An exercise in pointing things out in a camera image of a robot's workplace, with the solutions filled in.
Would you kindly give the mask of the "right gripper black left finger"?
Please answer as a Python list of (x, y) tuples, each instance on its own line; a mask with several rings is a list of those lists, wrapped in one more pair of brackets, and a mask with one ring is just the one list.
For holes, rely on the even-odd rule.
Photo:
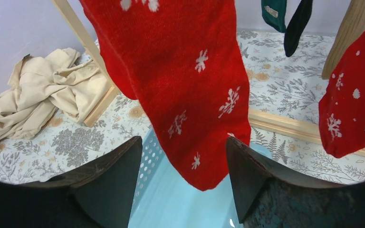
[(125, 228), (142, 138), (45, 182), (0, 182), (0, 228)]

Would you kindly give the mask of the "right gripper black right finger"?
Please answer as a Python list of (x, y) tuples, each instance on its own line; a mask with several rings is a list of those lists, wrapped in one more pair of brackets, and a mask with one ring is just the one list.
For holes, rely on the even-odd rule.
[(365, 228), (365, 181), (345, 185), (292, 170), (234, 137), (226, 156), (246, 228)]

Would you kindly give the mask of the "red snowflake sock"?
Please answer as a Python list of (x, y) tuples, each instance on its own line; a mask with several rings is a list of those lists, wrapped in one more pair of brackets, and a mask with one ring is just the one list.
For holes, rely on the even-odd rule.
[(138, 100), (172, 166), (193, 187), (228, 174), (225, 142), (248, 144), (250, 83), (232, 0), (83, 0), (106, 69)]

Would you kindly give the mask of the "dark green sock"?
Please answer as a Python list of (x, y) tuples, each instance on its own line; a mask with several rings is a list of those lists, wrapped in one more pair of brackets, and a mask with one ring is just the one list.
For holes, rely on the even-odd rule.
[(262, 18), (277, 32), (285, 33), (287, 0), (261, 0)]

